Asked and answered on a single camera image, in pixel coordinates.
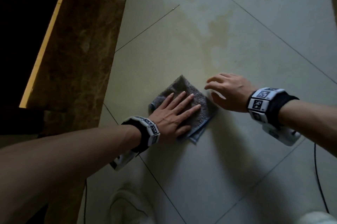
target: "tile floor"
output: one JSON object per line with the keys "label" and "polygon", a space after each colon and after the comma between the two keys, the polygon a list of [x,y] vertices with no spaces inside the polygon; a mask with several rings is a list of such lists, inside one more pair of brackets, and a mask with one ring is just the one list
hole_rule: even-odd
{"label": "tile floor", "polygon": [[[205,94],[205,80],[225,71],[335,105],[336,50],[330,0],[126,0],[100,125],[147,115],[180,74]],[[337,216],[337,160],[320,148],[317,158]],[[324,210],[313,144],[284,146],[242,113],[220,111],[197,145],[156,145],[119,172],[92,175],[87,223],[108,223],[110,197],[125,182],[142,188],[158,223],[291,223]]]}

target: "wire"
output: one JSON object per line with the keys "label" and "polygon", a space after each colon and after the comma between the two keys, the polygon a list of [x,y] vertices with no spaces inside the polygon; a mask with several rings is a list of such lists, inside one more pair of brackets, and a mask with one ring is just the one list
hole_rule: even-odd
{"label": "wire", "polygon": [[84,187],[85,187],[85,196],[84,196],[84,214],[83,214],[83,224],[86,223],[86,209],[87,209],[87,193],[88,193],[88,184],[87,180],[84,181]]}
{"label": "wire", "polygon": [[316,179],[317,179],[317,183],[318,183],[318,188],[319,188],[319,192],[321,193],[322,199],[323,199],[323,203],[326,209],[326,212],[329,213],[329,209],[328,206],[326,205],[326,201],[325,201],[325,197],[323,194],[323,190],[321,187],[321,183],[319,182],[319,177],[318,177],[318,172],[317,172],[317,163],[316,163],[316,144],[314,144],[314,161],[315,161],[315,172],[316,172]]}

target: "shoe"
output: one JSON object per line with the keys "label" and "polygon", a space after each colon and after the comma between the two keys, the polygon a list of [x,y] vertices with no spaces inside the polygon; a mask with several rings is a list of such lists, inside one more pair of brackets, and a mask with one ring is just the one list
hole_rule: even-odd
{"label": "shoe", "polygon": [[303,215],[296,224],[337,224],[337,220],[325,212],[311,212]]}
{"label": "shoe", "polygon": [[111,224],[156,224],[148,200],[130,185],[124,185],[113,195],[110,205]]}

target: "gray towel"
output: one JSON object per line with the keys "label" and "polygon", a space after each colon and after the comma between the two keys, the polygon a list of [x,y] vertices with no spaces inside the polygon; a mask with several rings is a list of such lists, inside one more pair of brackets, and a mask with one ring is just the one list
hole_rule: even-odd
{"label": "gray towel", "polygon": [[192,128],[190,131],[180,136],[178,140],[189,138],[192,142],[196,143],[203,134],[207,122],[215,115],[218,107],[198,89],[192,86],[183,75],[180,75],[180,77],[153,100],[149,105],[149,112],[154,112],[171,93],[174,93],[175,98],[183,91],[186,91],[186,96],[194,94],[194,99],[184,111],[197,104],[201,104],[201,108],[181,124],[182,126],[190,125]]}

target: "yellow edge trim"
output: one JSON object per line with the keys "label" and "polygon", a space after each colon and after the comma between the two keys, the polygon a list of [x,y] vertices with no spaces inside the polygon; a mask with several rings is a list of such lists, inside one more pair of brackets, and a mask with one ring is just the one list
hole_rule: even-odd
{"label": "yellow edge trim", "polygon": [[30,74],[28,83],[26,85],[25,92],[23,93],[23,96],[22,96],[22,99],[21,99],[21,102],[20,102],[20,105],[19,105],[20,108],[26,108],[26,106],[27,106],[27,102],[28,102],[30,93],[32,92],[33,85],[34,85],[34,82],[35,82],[35,79],[36,79],[36,75],[37,75],[37,72],[39,71],[40,64],[41,64],[45,49],[47,47],[50,35],[52,33],[52,30],[53,30],[53,27],[54,27],[54,24],[55,24],[55,21],[56,21],[56,18],[57,18],[57,14],[59,13],[61,3],[62,3],[62,0],[57,0],[57,4],[55,6],[52,18],[50,19],[47,31],[44,35],[44,39],[42,41],[40,51],[37,54],[37,58],[36,58],[33,70]]}

